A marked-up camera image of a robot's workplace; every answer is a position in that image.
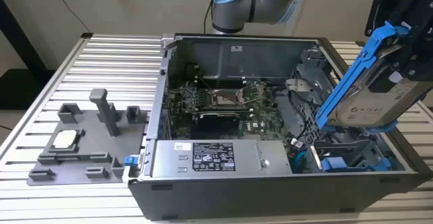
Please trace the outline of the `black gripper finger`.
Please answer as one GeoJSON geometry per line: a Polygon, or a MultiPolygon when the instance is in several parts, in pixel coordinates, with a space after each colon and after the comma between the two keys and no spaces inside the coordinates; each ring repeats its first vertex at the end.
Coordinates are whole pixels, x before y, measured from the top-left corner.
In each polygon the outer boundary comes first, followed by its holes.
{"type": "Polygon", "coordinates": [[[372,31],[383,26],[388,13],[391,0],[372,0],[368,17],[366,21],[366,36],[370,37],[372,31]]]}
{"type": "Polygon", "coordinates": [[[431,0],[397,0],[388,22],[406,25],[397,71],[411,81],[431,81],[431,0]]]}

